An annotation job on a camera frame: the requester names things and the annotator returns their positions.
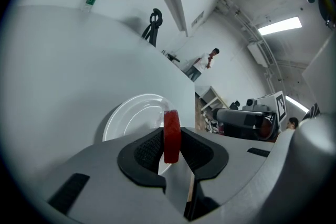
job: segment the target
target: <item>person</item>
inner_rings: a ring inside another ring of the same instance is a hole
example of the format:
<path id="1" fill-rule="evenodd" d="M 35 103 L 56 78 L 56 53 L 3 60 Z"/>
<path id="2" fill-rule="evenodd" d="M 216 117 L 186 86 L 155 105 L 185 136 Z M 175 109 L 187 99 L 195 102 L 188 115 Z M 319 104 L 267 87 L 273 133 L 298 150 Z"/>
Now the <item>person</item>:
<path id="1" fill-rule="evenodd" d="M 207 68 L 213 66 L 214 64 L 214 56 L 219 54 L 219 49 L 214 49 L 210 54 L 203 54 L 200 58 L 198 58 L 192 67 L 188 69 L 185 73 L 188 77 L 192 75 L 191 80 L 195 81 L 199 78 L 202 72 Z"/>
<path id="2" fill-rule="evenodd" d="M 299 126 L 299 121 L 297 118 L 289 118 L 287 123 L 287 129 L 295 130 Z"/>

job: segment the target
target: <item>white shirt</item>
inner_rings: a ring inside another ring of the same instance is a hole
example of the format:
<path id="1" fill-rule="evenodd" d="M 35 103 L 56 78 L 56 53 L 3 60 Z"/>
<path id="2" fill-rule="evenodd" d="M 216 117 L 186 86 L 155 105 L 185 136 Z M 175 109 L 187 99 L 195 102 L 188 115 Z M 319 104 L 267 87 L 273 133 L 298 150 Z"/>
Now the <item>white shirt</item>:
<path id="1" fill-rule="evenodd" d="M 194 64 L 194 67 L 199 72 L 202 73 L 206 69 L 206 66 L 209 63 L 209 59 L 208 59 L 209 57 L 210 57 L 210 54 L 203 54 L 201 59 L 196 64 Z M 211 60 L 210 67 L 212 67 L 212 65 L 214 64 L 214 61 L 215 61 L 214 59 Z"/>

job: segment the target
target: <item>water bottle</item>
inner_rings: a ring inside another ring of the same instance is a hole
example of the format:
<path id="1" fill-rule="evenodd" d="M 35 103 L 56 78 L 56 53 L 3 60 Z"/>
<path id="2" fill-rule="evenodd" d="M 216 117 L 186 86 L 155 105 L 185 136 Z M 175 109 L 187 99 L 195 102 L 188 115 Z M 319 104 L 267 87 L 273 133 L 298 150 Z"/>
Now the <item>water bottle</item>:
<path id="1" fill-rule="evenodd" d="M 94 3 L 95 3 L 95 1 L 96 1 L 96 0 L 86 0 L 84 6 L 83 6 L 83 8 L 82 8 L 82 11 L 83 11 L 83 12 L 86 12 L 86 13 L 90 12 L 91 9 L 92 9 L 92 6 L 93 6 Z"/>

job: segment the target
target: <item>air conditioner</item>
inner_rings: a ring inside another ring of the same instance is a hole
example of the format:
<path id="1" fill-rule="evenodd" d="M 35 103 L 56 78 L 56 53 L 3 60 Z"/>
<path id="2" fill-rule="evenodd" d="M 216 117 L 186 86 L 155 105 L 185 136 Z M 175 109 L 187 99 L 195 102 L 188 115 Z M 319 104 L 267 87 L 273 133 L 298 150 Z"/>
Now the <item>air conditioner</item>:
<path id="1" fill-rule="evenodd" d="M 274 64 L 272 54 L 263 41 L 252 42 L 247 45 L 248 50 L 256 59 L 257 63 L 265 68 Z"/>

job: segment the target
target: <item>white panel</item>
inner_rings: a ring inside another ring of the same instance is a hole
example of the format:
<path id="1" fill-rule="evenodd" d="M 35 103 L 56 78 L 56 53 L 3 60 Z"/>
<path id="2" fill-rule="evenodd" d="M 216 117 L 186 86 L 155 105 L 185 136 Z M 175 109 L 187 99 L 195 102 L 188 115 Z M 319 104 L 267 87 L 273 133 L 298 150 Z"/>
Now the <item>white panel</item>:
<path id="1" fill-rule="evenodd" d="M 302 73 L 315 96 L 321 113 L 336 112 L 336 33 L 330 35 L 323 47 Z"/>

